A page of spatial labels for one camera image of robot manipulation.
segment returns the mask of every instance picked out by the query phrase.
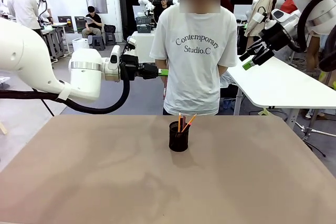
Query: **standing person in white shirt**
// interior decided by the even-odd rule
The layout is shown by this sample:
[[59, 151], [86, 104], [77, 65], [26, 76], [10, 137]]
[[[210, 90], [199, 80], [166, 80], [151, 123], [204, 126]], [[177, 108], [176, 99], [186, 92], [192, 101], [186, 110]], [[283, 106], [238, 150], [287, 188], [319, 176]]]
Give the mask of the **standing person in white shirt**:
[[38, 15], [41, 21], [54, 23], [51, 14], [51, 4], [49, 0], [36, 0], [38, 5]]
[[38, 6], [35, 0], [9, 0], [8, 9], [11, 15], [16, 17], [16, 22], [26, 26], [41, 37], [41, 27], [37, 22]]
[[237, 65], [235, 16], [219, 0], [181, 0], [157, 26], [150, 56], [169, 68], [163, 114], [216, 115], [220, 76]]

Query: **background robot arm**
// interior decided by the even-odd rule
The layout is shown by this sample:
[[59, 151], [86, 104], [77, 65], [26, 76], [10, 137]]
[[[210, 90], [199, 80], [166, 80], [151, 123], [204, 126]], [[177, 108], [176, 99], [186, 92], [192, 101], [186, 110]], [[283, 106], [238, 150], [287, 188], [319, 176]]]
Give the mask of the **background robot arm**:
[[255, 55], [244, 65], [247, 70], [254, 65], [262, 65], [274, 56], [273, 50], [278, 51], [286, 45], [296, 52], [306, 49], [307, 28], [318, 34], [329, 34], [326, 43], [326, 58], [321, 61], [323, 71], [336, 69], [336, 0], [294, 0], [298, 10], [286, 14], [280, 10], [273, 10], [274, 20], [265, 21], [265, 29], [259, 36], [261, 39], [249, 47], [241, 60]]
[[[157, 67], [140, 64], [135, 56], [120, 55], [120, 47], [115, 46], [110, 58], [101, 58], [94, 49], [77, 50], [70, 63], [70, 83], [60, 81], [54, 75], [48, 48], [36, 32], [3, 18], [0, 18], [0, 27], [6, 31], [0, 33], [0, 69], [16, 71], [27, 85], [43, 91], [1, 91], [0, 98], [3, 99], [53, 100], [80, 112], [107, 114], [125, 103], [130, 92], [130, 81], [136, 76], [153, 79], [160, 75]], [[102, 77], [112, 81], [123, 80], [123, 94], [115, 105], [106, 109], [93, 109], [72, 100], [92, 102], [98, 99]]]

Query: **white trash bin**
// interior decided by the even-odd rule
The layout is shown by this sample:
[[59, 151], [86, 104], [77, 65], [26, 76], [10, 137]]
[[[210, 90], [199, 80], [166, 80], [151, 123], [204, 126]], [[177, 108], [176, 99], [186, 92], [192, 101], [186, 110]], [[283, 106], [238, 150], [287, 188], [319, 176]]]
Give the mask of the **white trash bin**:
[[74, 39], [72, 41], [72, 45], [74, 47], [74, 52], [78, 50], [79, 48], [90, 48], [89, 40], [83, 39], [83, 38]]

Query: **pencil holder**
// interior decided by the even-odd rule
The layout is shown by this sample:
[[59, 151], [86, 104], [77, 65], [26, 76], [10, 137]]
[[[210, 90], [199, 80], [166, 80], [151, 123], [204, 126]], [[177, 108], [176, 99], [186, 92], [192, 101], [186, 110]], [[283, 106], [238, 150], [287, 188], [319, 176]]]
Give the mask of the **pencil holder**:
[[169, 125], [169, 148], [175, 152], [183, 152], [188, 149], [189, 129], [183, 133], [178, 132], [178, 122]]

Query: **brown table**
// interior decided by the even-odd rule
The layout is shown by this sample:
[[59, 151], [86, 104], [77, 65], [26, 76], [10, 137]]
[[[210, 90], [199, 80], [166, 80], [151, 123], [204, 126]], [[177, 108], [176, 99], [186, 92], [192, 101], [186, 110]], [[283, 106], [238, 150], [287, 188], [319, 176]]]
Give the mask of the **brown table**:
[[0, 173], [0, 221], [24, 224], [335, 224], [336, 181], [281, 120], [58, 116]]

